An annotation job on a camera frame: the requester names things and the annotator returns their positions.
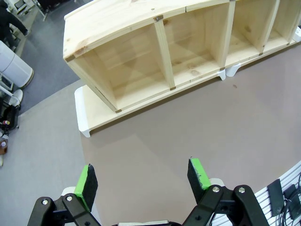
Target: white cylinder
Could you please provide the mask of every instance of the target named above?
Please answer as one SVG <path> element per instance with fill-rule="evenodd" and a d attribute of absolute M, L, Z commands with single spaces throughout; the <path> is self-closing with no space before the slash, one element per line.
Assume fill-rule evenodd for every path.
<path fill-rule="evenodd" d="M 10 79 L 18 87 L 23 87 L 29 81 L 33 73 L 32 68 L 29 67 L 27 63 L 0 41 L 0 71 L 3 68 L 4 71 L 2 71 L 2 73 L 5 77 Z"/>

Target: screw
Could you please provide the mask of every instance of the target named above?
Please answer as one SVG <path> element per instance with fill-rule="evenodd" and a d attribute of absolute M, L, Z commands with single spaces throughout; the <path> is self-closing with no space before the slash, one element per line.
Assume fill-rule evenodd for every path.
<path fill-rule="evenodd" d="M 214 187 L 214 188 L 212 188 L 212 191 L 213 191 L 213 192 L 219 192 L 220 189 L 219 189 L 218 187 Z"/>
<path fill-rule="evenodd" d="M 239 190 L 238 190 L 240 193 L 245 193 L 245 189 L 243 188 L 243 187 L 241 187 L 241 188 L 239 188 Z"/>

